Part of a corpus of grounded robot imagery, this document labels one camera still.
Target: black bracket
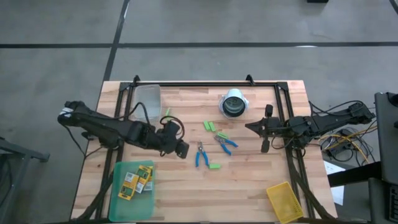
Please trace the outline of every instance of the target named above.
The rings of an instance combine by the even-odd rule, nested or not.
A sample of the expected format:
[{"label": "black bracket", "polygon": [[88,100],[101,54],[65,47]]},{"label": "black bracket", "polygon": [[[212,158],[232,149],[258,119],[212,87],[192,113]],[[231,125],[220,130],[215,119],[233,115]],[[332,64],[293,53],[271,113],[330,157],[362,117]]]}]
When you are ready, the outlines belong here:
[{"label": "black bracket", "polygon": [[127,90],[130,87],[130,83],[128,82],[122,82],[119,85],[119,91],[124,91]]},{"label": "black bracket", "polygon": [[247,75],[245,80],[249,81],[251,86],[256,85],[256,83],[254,82],[253,77],[251,75]]},{"label": "black bracket", "polygon": [[289,90],[289,86],[288,86],[287,82],[277,82],[277,85],[279,86],[279,88],[283,89],[284,91]]},{"label": "black bracket", "polygon": [[132,80],[133,84],[136,84],[136,83],[139,82],[139,81],[141,81],[141,79],[139,78],[138,75],[136,75],[136,76],[134,77],[134,79]]}]

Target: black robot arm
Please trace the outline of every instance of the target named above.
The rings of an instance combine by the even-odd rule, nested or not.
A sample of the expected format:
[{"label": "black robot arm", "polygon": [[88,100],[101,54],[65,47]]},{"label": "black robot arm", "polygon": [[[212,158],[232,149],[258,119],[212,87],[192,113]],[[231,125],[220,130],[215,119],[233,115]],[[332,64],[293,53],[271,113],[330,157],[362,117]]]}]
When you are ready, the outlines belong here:
[{"label": "black robot arm", "polygon": [[272,117],[272,105],[266,106],[266,117],[260,121],[245,124],[245,127],[264,138],[261,152],[269,150],[268,137],[289,138],[292,148],[304,148],[313,138],[347,124],[368,124],[375,117],[363,103],[354,103],[347,109],[324,116],[295,116],[284,124]]},{"label": "black robot arm", "polygon": [[189,145],[176,135],[180,126],[172,121],[155,131],[155,126],[142,121],[120,121],[89,109],[82,101],[67,101],[58,116],[63,126],[81,127],[82,133],[96,136],[100,143],[110,149],[121,146],[123,142],[143,149],[160,151],[160,155],[176,152],[178,157],[186,158]]}]

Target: metal stand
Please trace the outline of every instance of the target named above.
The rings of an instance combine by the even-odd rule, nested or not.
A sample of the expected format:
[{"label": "metal stand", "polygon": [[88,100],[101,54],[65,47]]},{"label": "metal stand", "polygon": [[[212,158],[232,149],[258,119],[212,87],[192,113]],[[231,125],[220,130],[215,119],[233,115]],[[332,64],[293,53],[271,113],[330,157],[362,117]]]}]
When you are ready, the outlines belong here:
[{"label": "metal stand", "polygon": [[21,166],[16,172],[15,177],[12,180],[11,189],[6,196],[6,200],[2,205],[0,211],[0,223],[5,223],[7,221],[7,216],[14,206],[16,200],[16,192],[19,190],[21,183],[24,179],[27,166],[31,158],[38,159],[40,162],[47,162],[49,160],[50,154],[42,154],[31,149],[26,149],[22,146],[18,146],[13,143],[7,142],[4,138],[0,138],[0,149],[8,152],[7,156],[17,156],[21,158]]}]

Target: yellow box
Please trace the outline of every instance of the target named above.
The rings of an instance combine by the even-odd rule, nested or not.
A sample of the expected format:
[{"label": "yellow box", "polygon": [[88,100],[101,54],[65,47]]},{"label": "yellow box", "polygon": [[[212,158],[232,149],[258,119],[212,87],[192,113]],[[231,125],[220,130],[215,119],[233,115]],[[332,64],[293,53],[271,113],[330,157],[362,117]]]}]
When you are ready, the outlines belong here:
[{"label": "yellow box", "polygon": [[146,183],[150,179],[150,173],[152,169],[143,165],[140,165],[137,171],[137,175],[139,176],[138,183],[136,185],[136,192],[141,193],[144,189]]},{"label": "yellow box", "polygon": [[150,191],[150,190],[152,190],[152,184],[153,184],[153,181],[152,181],[152,173],[153,173],[153,171],[154,171],[154,167],[153,167],[153,166],[148,166],[148,167],[151,169],[151,171],[150,171],[150,177],[149,177],[149,180],[148,180],[147,184],[146,184],[145,187],[144,187],[144,190],[142,190],[142,191]]},{"label": "yellow box", "polygon": [[138,179],[138,175],[127,172],[118,196],[126,200],[131,200],[136,190]]},{"label": "yellow box", "polygon": [[281,224],[304,216],[299,201],[288,182],[268,188],[267,195]]}]

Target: black cable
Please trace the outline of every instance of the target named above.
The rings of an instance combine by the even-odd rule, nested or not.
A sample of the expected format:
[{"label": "black cable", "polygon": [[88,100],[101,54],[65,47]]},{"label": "black cable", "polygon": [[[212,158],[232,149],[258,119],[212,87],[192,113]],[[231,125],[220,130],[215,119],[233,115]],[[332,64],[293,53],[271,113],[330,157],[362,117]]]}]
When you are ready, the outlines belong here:
[{"label": "black cable", "polygon": [[293,139],[294,139],[294,137],[291,138],[291,139],[286,143],[286,145],[284,145],[284,146],[282,146],[282,147],[274,147],[274,140],[275,140],[275,138],[276,138],[276,137],[273,137],[272,140],[271,140],[271,146],[272,146],[274,149],[283,149],[283,148],[287,147],[287,146],[293,141]]},{"label": "black cable", "polygon": [[83,157],[85,157],[86,154],[85,154],[85,153],[83,152],[83,150],[81,149],[79,143],[77,143],[75,137],[73,137],[73,134],[72,134],[72,132],[70,131],[70,129],[69,129],[68,127],[66,127],[65,125],[63,125],[63,124],[62,124],[62,126],[63,126],[64,128],[67,129],[67,131],[68,131],[68,133],[69,133],[69,136],[72,138],[73,142],[77,145],[77,147],[79,148],[80,152],[83,154]]},{"label": "black cable", "polygon": [[174,116],[164,116],[162,119],[160,119],[159,123],[161,125],[166,125],[166,123],[162,123],[162,121],[166,118],[171,118],[170,121],[176,121],[181,126],[181,136],[178,139],[178,140],[181,140],[185,135],[185,127],[184,127],[184,124],[182,123],[182,121]]},{"label": "black cable", "polygon": [[305,156],[305,153],[307,152],[304,148],[303,149],[301,149],[301,150],[304,150],[304,153],[302,154],[302,157],[304,158],[304,156]]},{"label": "black cable", "polygon": [[353,156],[354,156],[354,149],[349,149],[349,151],[351,152],[351,155],[350,155],[349,158],[347,158],[347,159],[337,159],[337,158],[336,158],[337,154],[334,154],[334,155],[333,155],[333,153],[331,153],[331,157],[332,157],[334,160],[338,161],[338,162],[348,162],[348,161],[349,161],[350,159],[352,159]]},{"label": "black cable", "polygon": [[377,120],[375,119],[375,120],[369,125],[369,127],[365,130],[364,133],[359,134],[359,135],[361,135],[360,138],[363,137],[365,134],[369,134],[369,133],[372,133],[373,131],[377,130],[377,128],[375,128],[375,129],[373,129],[372,131],[369,131],[369,129],[372,127],[372,125],[373,125],[376,121],[377,121]]},{"label": "black cable", "polygon": [[[358,138],[358,137],[356,136],[356,139],[361,143],[361,148],[365,149],[366,158],[368,159],[369,156],[371,156],[372,159],[373,159],[373,162],[375,162],[376,160],[374,159],[374,156],[373,156],[373,153],[372,153],[373,147],[370,146],[370,145],[369,145],[364,139],[362,139],[362,138]],[[365,162],[366,162],[366,159],[364,159],[364,160],[362,161],[361,165],[363,166],[363,164],[364,164]]]},{"label": "black cable", "polygon": [[[325,111],[325,110],[323,110],[323,109],[320,109],[320,108],[317,107],[316,105],[314,105],[311,101],[309,101],[309,102],[310,102],[310,104],[311,104],[315,109],[317,109],[318,111],[320,111],[320,112],[322,112],[322,113],[325,113],[325,114],[328,114],[328,115],[331,115],[331,116],[345,116],[345,115],[349,115],[349,114],[351,114],[351,113],[354,113],[354,112],[357,112],[357,111],[361,110],[361,109],[365,106],[365,104],[364,104],[362,101],[360,101],[360,100],[351,100],[351,101],[347,101],[347,102],[345,102],[345,103],[339,104],[339,105],[337,105],[337,106],[334,106],[334,107],[332,107],[332,108],[330,108],[330,109],[328,109],[328,110]],[[340,107],[340,106],[343,106],[343,105],[345,105],[345,104],[348,104],[348,103],[361,103],[362,106],[361,106],[360,108],[354,110],[354,111],[351,111],[350,113],[345,113],[345,114],[333,114],[333,113],[329,113],[329,111],[331,111],[331,110],[333,110],[333,109],[335,109],[335,108],[338,108],[338,107]]]},{"label": "black cable", "polygon": [[358,166],[361,166],[361,163],[359,163],[359,160],[358,160],[358,151],[357,150],[355,150],[355,160],[356,160],[356,163],[358,164]]},{"label": "black cable", "polygon": [[147,123],[150,124],[149,118],[148,118],[147,108],[146,108],[145,105],[144,105],[143,103],[141,103],[141,102],[138,102],[138,103],[133,107],[133,109],[132,109],[127,115],[118,116],[118,117],[115,117],[115,118],[104,118],[104,117],[95,116],[95,115],[92,115],[92,114],[86,114],[86,113],[75,112],[75,111],[66,112],[66,113],[64,113],[64,115],[65,115],[65,114],[72,114],[72,115],[73,115],[73,114],[83,114],[83,115],[86,115],[86,116],[89,116],[89,117],[92,117],[92,118],[107,119],[107,120],[119,120],[119,119],[125,118],[125,117],[128,118],[130,115],[132,115],[132,114],[135,112],[135,110],[137,109],[138,105],[141,105],[141,106],[142,106],[142,109],[144,109],[145,119],[146,119]]},{"label": "black cable", "polygon": [[7,196],[9,195],[9,193],[10,193],[10,191],[12,189],[12,172],[11,172],[10,161],[8,159],[6,160],[6,164],[8,166],[7,173],[8,173],[8,176],[9,176],[9,187],[8,187],[7,193],[5,194],[5,196],[2,198],[2,200],[0,202],[0,208],[2,207],[3,203],[6,201]]},{"label": "black cable", "polygon": [[100,149],[102,149],[102,148],[103,148],[103,147],[100,146],[99,148],[95,149],[95,150],[92,151],[91,153],[87,154],[87,155],[85,156],[85,159],[87,159],[87,157],[89,157],[92,153],[97,152],[98,150],[100,150]]}]

